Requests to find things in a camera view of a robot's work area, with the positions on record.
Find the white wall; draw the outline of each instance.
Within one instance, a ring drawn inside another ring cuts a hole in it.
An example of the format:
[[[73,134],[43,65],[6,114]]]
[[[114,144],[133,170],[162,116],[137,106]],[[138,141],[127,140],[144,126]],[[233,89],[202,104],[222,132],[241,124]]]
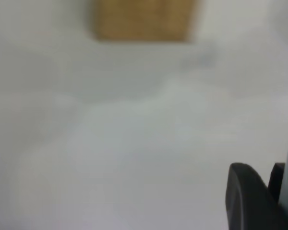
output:
[[[0,230],[227,229],[229,165],[286,157],[283,2],[129,45],[91,38],[86,0],[0,0]]]

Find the black plastic object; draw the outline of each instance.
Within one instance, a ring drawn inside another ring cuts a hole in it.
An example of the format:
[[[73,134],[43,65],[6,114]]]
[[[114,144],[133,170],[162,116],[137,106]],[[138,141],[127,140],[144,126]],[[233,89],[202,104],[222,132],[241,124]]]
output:
[[[288,230],[288,216],[247,164],[229,168],[226,209],[229,230]]]
[[[270,181],[268,190],[275,200],[278,203],[280,189],[282,187],[283,176],[284,176],[285,164],[284,163],[276,163],[271,172]]]

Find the wooden object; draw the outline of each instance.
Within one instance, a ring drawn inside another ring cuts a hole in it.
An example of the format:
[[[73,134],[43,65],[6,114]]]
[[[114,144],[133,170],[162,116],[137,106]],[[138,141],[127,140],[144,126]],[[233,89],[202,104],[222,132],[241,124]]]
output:
[[[183,41],[197,0],[96,0],[101,40]]]

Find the white surface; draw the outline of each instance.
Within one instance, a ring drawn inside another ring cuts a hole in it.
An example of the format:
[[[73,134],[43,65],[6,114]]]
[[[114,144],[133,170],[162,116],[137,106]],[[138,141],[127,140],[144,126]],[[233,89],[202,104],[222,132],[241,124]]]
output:
[[[196,45],[128,45],[0,0],[0,230],[227,229],[229,165],[286,159],[288,9],[205,3]]]

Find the brown wooden block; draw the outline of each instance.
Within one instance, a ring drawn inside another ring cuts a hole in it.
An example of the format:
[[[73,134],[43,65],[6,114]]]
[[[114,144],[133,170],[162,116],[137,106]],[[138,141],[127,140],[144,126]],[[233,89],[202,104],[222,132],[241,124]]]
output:
[[[197,0],[97,0],[101,40],[184,41]]]

